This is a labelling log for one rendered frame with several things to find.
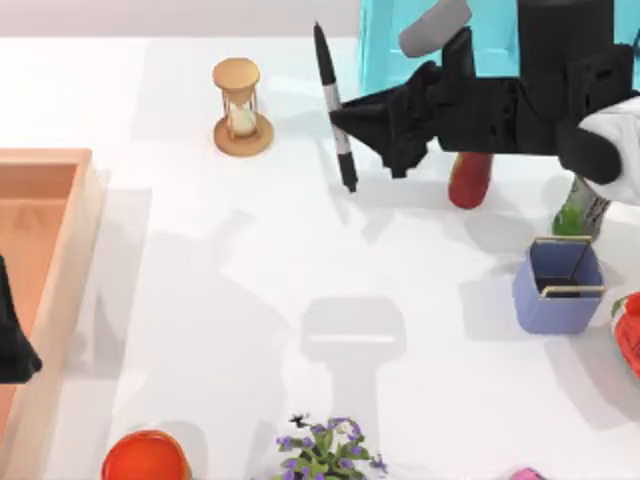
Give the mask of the green bottle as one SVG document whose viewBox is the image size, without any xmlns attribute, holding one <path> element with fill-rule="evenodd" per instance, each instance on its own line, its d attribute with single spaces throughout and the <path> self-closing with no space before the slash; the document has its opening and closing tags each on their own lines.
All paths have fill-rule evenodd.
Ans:
<svg viewBox="0 0 640 480">
<path fill-rule="evenodd" d="M 552 234 L 590 236 L 595 240 L 611 202 L 599 196 L 581 177 L 575 176 L 569 194 L 556 213 Z"/>
</svg>

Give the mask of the red and white package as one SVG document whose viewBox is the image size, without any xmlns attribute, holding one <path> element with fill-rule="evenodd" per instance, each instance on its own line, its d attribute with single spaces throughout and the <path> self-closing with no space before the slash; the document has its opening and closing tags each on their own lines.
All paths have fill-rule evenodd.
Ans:
<svg viewBox="0 0 640 480">
<path fill-rule="evenodd" d="M 620 354 L 640 379 L 640 291 L 616 300 L 611 320 L 613 338 Z"/>
</svg>

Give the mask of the purple flower plant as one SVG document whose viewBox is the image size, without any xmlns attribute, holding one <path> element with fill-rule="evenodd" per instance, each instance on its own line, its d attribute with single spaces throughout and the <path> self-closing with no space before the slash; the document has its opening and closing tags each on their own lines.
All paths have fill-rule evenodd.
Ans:
<svg viewBox="0 0 640 480">
<path fill-rule="evenodd" d="M 271 480 L 384 480 L 388 466 L 380 453 L 365 446 L 360 425 L 350 417 L 330 417 L 314 422 L 308 414 L 289 418 L 301 434 L 275 440 L 288 454 Z"/>
</svg>

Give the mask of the blue square basket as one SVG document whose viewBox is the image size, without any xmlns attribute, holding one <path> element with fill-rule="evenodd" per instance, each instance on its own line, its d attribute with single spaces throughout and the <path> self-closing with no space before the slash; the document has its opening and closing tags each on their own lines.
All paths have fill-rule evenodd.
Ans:
<svg viewBox="0 0 640 480">
<path fill-rule="evenodd" d="M 590 236 L 535 238 L 512 285 L 519 325 L 539 335 L 583 332 L 605 292 Z"/>
</svg>

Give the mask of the red bottle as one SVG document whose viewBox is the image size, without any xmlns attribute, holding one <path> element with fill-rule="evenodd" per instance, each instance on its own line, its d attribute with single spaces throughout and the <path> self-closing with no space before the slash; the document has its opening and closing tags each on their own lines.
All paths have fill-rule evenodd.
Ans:
<svg viewBox="0 0 640 480">
<path fill-rule="evenodd" d="M 449 200 L 461 209 L 474 209 L 482 204 L 488 191 L 494 155 L 460 152 L 449 178 Z"/>
</svg>

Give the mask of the salmon-coloured shallow box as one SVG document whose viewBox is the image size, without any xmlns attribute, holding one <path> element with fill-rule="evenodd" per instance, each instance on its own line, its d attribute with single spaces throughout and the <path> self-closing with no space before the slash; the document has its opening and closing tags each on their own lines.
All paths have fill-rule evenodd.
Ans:
<svg viewBox="0 0 640 480">
<path fill-rule="evenodd" d="M 41 480 L 102 204 L 90 150 L 0 148 L 0 254 L 43 361 L 28 383 L 0 386 L 0 480 Z"/>
</svg>

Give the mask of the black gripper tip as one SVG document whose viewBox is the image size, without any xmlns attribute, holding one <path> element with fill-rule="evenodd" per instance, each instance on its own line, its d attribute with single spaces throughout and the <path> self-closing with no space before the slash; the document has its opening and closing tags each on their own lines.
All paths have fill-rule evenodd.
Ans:
<svg viewBox="0 0 640 480">
<path fill-rule="evenodd" d="M 25 384 L 42 366 L 20 326 L 6 264 L 0 255 L 0 384 Z"/>
</svg>

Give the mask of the wooden hourglass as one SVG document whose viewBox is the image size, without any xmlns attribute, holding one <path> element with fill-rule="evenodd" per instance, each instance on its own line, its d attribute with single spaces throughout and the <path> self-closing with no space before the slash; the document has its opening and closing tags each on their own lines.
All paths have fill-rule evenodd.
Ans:
<svg viewBox="0 0 640 480">
<path fill-rule="evenodd" d="M 212 80 L 221 91 L 224 109 L 212 132 L 216 147 L 234 157 L 255 156 L 267 149 L 274 131 L 258 108 L 256 63 L 243 57 L 224 59 L 214 66 Z"/>
</svg>

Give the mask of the pale grey rounded box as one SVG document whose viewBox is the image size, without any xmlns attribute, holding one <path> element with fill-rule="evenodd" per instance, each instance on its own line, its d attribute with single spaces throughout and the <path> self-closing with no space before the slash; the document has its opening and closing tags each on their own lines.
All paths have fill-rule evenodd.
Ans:
<svg viewBox="0 0 640 480">
<path fill-rule="evenodd" d="M 467 0 L 437 0 L 399 35 L 399 47 L 408 58 L 440 50 L 470 20 Z"/>
</svg>

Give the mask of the black and grey marker pen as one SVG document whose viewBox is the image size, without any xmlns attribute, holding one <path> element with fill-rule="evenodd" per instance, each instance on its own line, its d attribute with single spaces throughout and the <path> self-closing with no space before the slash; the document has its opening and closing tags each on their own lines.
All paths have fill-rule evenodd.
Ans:
<svg viewBox="0 0 640 480">
<path fill-rule="evenodd" d="M 313 26 L 316 60 L 324 91 L 324 98 L 329 114 L 342 107 L 339 90 L 334 72 L 334 65 L 327 44 L 325 33 L 321 25 L 315 21 Z M 340 169 L 342 184 L 350 193 L 357 189 L 358 176 L 352 155 L 350 141 L 347 135 L 330 121 L 335 140 L 336 154 Z"/>
</svg>

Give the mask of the red cup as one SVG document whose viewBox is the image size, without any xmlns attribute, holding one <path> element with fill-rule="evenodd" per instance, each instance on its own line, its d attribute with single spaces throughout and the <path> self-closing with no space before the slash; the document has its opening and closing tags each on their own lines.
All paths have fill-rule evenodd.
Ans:
<svg viewBox="0 0 640 480">
<path fill-rule="evenodd" d="M 123 436 L 105 456 L 100 480 L 192 480 L 184 450 L 161 430 Z"/>
</svg>

